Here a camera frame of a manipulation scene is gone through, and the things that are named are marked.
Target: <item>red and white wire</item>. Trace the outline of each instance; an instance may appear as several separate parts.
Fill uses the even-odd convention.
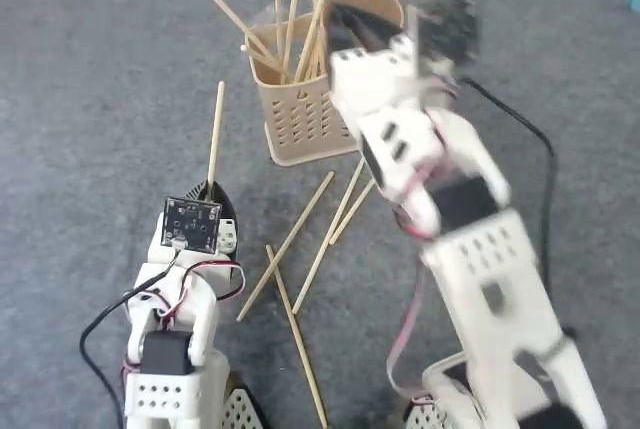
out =
[[[393,341],[391,350],[389,351],[389,355],[387,356],[386,363],[387,377],[389,378],[391,387],[393,387],[393,389],[402,397],[411,399],[411,401],[416,405],[427,405],[433,403],[429,391],[427,391],[422,386],[422,384],[401,386],[396,382],[393,376],[393,369],[395,368],[398,359],[404,352],[404,349],[409,342],[409,338],[411,337],[411,333],[413,332],[413,326],[415,325],[416,318],[418,317],[418,313],[420,312],[420,307],[422,306],[422,300],[424,297],[424,286],[425,267],[422,264],[418,263],[416,271],[415,292],[413,293],[413,297],[411,298],[409,307],[407,307],[407,310],[404,313],[400,332],[398,332],[398,335]]]

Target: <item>wire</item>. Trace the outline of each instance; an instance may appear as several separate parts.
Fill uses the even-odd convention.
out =
[[[413,297],[411,298],[409,307],[407,307],[407,310],[404,313],[400,332],[398,332],[398,335],[391,345],[391,350],[389,351],[389,355],[387,356],[386,363],[387,377],[389,378],[391,387],[393,387],[393,389],[402,397],[411,399],[416,405],[426,405],[431,403],[432,400],[430,398],[429,392],[422,385],[415,385],[410,387],[400,386],[393,377],[393,369],[395,368],[398,359],[404,352],[404,349],[409,342],[411,332],[413,331],[413,326],[415,325],[416,318],[418,317],[418,312],[420,311],[420,307],[422,306],[425,286],[425,272],[425,268],[420,262],[418,262],[416,269],[415,292],[413,293]]]
[[[98,365],[93,361],[93,359],[91,359],[91,357],[89,356],[89,353],[87,352],[87,347],[86,347],[87,338],[95,330],[95,328],[98,327],[100,325],[100,323],[102,321],[104,321],[104,319],[109,314],[111,314],[113,311],[115,311],[118,307],[120,307],[123,304],[126,304],[127,301],[129,301],[129,299],[131,299],[132,297],[136,296],[137,294],[140,294],[142,291],[145,291],[145,290],[149,289],[151,286],[153,286],[159,280],[161,280],[162,278],[166,277],[167,274],[169,274],[169,271],[171,270],[171,268],[174,266],[174,264],[178,260],[178,256],[179,255],[180,255],[180,251],[176,250],[176,252],[175,252],[175,254],[173,256],[173,259],[171,259],[171,261],[167,265],[167,268],[164,271],[160,272],[159,274],[155,275],[154,277],[152,277],[150,279],[147,279],[142,284],[136,286],[134,289],[132,289],[131,291],[127,292],[124,296],[122,296],[120,299],[118,299],[114,304],[111,304],[109,307],[104,309],[82,331],[82,334],[80,335],[80,342],[78,344],[78,348],[80,349],[80,355],[82,356],[82,359],[84,360],[84,362],[91,368],[93,373],[98,377],[98,379],[100,379],[100,382],[102,382],[102,385],[107,390],[107,393],[109,394],[109,398],[111,399],[111,402],[113,403],[113,408],[114,408],[115,413],[116,413],[116,420],[117,420],[117,424],[118,424],[118,429],[124,429],[124,416],[122,415],[122,408],[120,407],[120,401],[118,400],[118,396],[116,395],[116,391],[113,389],[113,386],[111,385],[111,383],[109,382],[107,377],[104,375],[102,370],[98,367]]]
[[[187,277],[189,277],[190,274],[196,274],[199,277],[203,276],[196,271],[196,269],[201,268],[201,267],[206,267],[206,266],[225,266],[225,267],[231,267],[231,276],[233,276],[233,271],[239,271],[240,272],[240,277],[241,277],[241,282],[240,284],[238,284],[237,287],[235,287],[234,289],[232,289],[231,291],[229,291],[227,294],[223,294],[221,296],[217,296],[216,300],[217,301],[225,301],[227,299],[231,299],[235,296],[237,296],[238,294],[240,294],[242,291],[244,291],[244,288],[246,287],[247,284],[247,280],[246,277],[244,275],[244,269],[242,268],[242,266],[238,263],[235,262],[228,262],[228,261],[201,261],[198,262],[196,264],[193,264],[192,266],[189,266],[187,269],[185,269],[184,274],[182,275],[182,280],[180,281],[180,297],[178,299],[178,302],[176,302],[173,306],[171,306],[170,308],[167,309],[166,312],[161,312],[159,313],[159,316],[162,320],[166,320],[168,318],[174,317],[176,315],[176,313],[178,312],[178,310],[180,309],[180,306],[182,306],[182,304],[184,303],[185,299],[186,299],[186,295],[188,292],[188,289],[185,287],[186,283],[187,283]]]
[[[553,191],[555,189],[556,179],[558,176],[558,157],[556,155],[556,151],[547,135],[518,111],[502,102],[473,79],[467,77],[462,79],[461,82],[475,89],[499,109],[502,109],[513,119],[526,127],[542,142],[542,144],[544,144],[544,147],[547,150],[547,180],[542,196],[542,212],[540,215],[540,261],[542,266],[542,284],[547,291],[549,300],[552,301],[549,245],[551,239],[551,204],[553,202]]]

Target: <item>robotic arm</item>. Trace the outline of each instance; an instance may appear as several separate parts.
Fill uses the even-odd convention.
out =
[[[173,257],[174,249],[161,245],[163,220],[161,214],[136,286]],[[208,429],[222,420],[229,363],[213,349],[216,293],[230,293],[238,266],[229,258],[236,246],[233,220],[221,219],[220,226],[214,254],[182,249],[166,277],[129,301],[127,364],[137,369],[126,380],[129,429],[168,428],[169,421],[176,429]]]
[[[462,343],[463,353],[425,371],[423,384],[458,429],[603,429],[509,205],[509,184],[473,126],[447,108],[453,69],[473,57],[477,29],[468,0],[445,6],[414,11],[409,33],[398,29],[386,48],[375,36],[388,31],[372,18],[362,31],[361,11],[349,6],[332,8],[328,27],[331,100],[399,225],[421,241]],[[349,31],[375,52],[332,44]]]

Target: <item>white plastic part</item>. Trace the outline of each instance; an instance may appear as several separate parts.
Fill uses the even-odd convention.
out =
[[[125,413],[130,417],[194,419],[200,411],[202,373],[163,376],[131,373],[127,376]]]
[[[447,413],[437,404],[413,406],[404,427],[405,429],[457,429],[447,417]]]
[[[428,388],[440,407],[446,410],[457,427],[480,427],[473,396],[450,379],[446,372],[466,363],[463,352],[459,352],[429,366],[422,374],[424,387]],[[534,378],[515,363],[510,367],[511,410],[520,420],[529,414],[547,407],[551,401]]]
[[[127,429],[219,428],[223,420],[224,390],[229,362],[212,350],[204,368],[186,376],[132,373],[127,377]]]
[[[417,168],[425,164],[455,166],[468,176],[480,174],[498,205],[508,204],[509,184],[477,132],[447,110],[446,78],[416,78],[415,45],[406,34],[394,37],[385,51],[335,52],[331,63],[333,105],[367,163],[378,166],[374,172],[379,173],[381,194],[401,204],[416,229],[429,236],[440,232],[440,214],[426,189],[418,183],[406,193]]]
[[[564,338],[537,273],[537,258],[518,213],[495,216],[426,245],[431,269],[468,359],[467,377],[489,428],[517,429],[511,393],[520,351],[536,358],[585,429],[606,422],[572,341]],[[502,304],[492,302],[490,294]]]
[[[234,389],[224,404],[222,429],[262,429],[249,394],[244,389]]]
[[[233,219],[220,219],[216,250],[221,254],[231,254],[236,250],[237,245],[236,223]]]

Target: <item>gray carpet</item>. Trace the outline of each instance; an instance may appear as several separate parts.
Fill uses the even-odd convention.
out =
[[[271,0],[227,1],[251,19]],[[561,157],[551,254],[558,315],[580,331],[610,427],[637,427],[640,18],[623,0],[482,7],[475,75],[548,130]],[[250,287],[266,264],[264,244],[279,244],[326,171],[337,171],[282,263],[297,294],[357,156],[275,166],[240,43],[211,0],[0,0],[0,427],[114,426],[78,336],[131,286],[163,197],[204,177],[219,79],[227,82],[220,182],[239,213]],[[461,112],[537,240],[542,148],[471,92]],[[327,254],[299,321],[332,427],[387,427],[397,410],[384,358],[415,253],[372,195]],[[458,349],[433,281],[426,300],[404,379]],[[319,427],[273,287],[236,324],[239,302],[225,304],[216,345],[275,428]],[[89,344],[114,383],[127,335],[118,312]]]

